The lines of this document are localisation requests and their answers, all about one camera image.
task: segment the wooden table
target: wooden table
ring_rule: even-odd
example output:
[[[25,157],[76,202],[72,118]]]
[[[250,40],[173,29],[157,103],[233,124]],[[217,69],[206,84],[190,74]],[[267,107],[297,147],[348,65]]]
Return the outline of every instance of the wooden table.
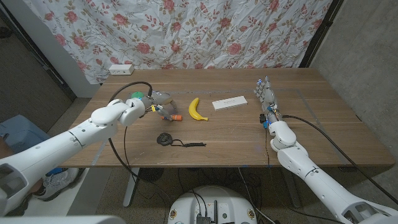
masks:
[[[315,69],[216,69],[216,70],[143,70],[130,76],[110,76],[87,104],[72,126],[76,126],[97,108],[106,106],[111,95],[134,81],[149,82],[154,90],[167,91],[178,104],[183,121],[164,121],[157,113],[148,113],[127,130],[126,148],[134,167],[262,167],[279,166],[271,137],[259,123],[261,104],[253,89],[259,78],[269,76],[282,114],[299,116],[317,124],[361,166],[389,166],[395,163],[390,152],[375,138],[349,106]],[[147,92],[136,85],[122,91]],[[212,101],[243,95],[247,105],[215,111]],[[196,121],[188,113],[190,102],[199,97],[197,111],[208,121]],[[315,129],[294,119],[285,120],[297,135],[310,158],[319,166],[344,166],[348,161]],[[156,138],[167,132],[184,143],[204,142],[206,147],[161,146]],[[113,137],[123,155],[124,128]],[[120,163],[109,143],[98,142],[67,160],[62,167],[114,167]]]

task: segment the floral curtain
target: floral curtain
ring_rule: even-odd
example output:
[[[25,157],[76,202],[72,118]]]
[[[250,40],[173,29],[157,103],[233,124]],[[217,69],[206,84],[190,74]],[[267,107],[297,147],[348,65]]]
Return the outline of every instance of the floral curtain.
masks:
[[[297,67],[331,0],[24,0],[90,83],[135,69]]]

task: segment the orange object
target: orange object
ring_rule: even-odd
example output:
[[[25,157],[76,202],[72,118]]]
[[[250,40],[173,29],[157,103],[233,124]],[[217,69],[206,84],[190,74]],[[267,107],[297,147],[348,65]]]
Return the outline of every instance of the orange object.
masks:
[[[173,119],[173,121],[182,121],[182,115],[173,114],[173,115],[172,115],[172,119]]]

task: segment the table leg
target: table leg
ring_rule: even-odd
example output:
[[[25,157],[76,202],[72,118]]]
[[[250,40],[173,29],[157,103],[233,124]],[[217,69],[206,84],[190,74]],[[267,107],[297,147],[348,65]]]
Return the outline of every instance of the table leg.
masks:
[[[131,168],[131,171],[138,175],[139,167]],[[137,183],[138,180],[135,177],[132,177],[131,174],[129,174],[129,183],[127,184],[126,193],[124,194],[123,207],[130,207]]]
[[[301,208],[302,204],[300,201],[299,193],[297,192],[296,183],[294,182],[293,179],[293,173],[291,173],[291,171],[285,168],[282,168],[282,173],[285,179],[287,191],[289,192],[290,200],[292,201],[293,207]]]

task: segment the green object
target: green object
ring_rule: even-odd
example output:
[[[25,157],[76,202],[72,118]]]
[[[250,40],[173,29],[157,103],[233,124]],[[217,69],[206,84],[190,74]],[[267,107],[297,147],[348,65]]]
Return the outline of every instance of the green object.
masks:
[[[142,99],[144,97],[144,94],[142,92],[135,92],[131,95],[131,98],[138,98],[138,99]]]

